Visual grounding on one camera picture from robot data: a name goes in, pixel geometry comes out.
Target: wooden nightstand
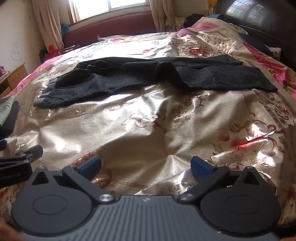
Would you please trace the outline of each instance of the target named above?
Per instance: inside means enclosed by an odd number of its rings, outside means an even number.
[[[28,73],[24,64],[11,71],[0,81],[0,99],[7,96],[27,76]]]

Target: bedspread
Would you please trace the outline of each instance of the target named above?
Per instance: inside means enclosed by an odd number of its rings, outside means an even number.
[[[189,169],[192,156],[233,170],[252,165],[278,197],[282,208],[279,225],[293,222],[296,105],[232,31],[219,27],[182,36],[157,33],[122,37],[46,62],[13,92],[20,103],[20,112],[8,148],[1,155],[12,155],[40,144],[44,154],[32,167],[43,165],[56,170],[97,154],[103,166],[92,182],[116,196],[181,194],[197,184]],[[71,71],[81,61],[110,56],[220,54],[229,54],[248,66],[260,68],[279,91],[204,90],[183,94],[163,83],[67,108],[33,107],[49,79]],[[6,219],[22,185],[0,190],[1,215]]]

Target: gray cloth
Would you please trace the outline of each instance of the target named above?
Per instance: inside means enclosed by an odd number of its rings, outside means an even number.
[[[7,96],[0,99],[0,127],[2,127],[6,121],[14,100],[15,98],[13,96]]]

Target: red headboard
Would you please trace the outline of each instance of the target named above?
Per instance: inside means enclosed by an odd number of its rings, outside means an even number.
[[[64,39],[65,48],[96,43],[97,36],[138,35],[156,33],[151,12],[134,13],[103,20],[69,32]]]

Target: red plastic bag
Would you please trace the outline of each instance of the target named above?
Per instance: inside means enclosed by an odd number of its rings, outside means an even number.
[[[54,48],[54,46],[50,45],[48,47],[48,53],[45,54],[44,56],[44,61],[49,60],[53,57],[59,56],[59,51]]]

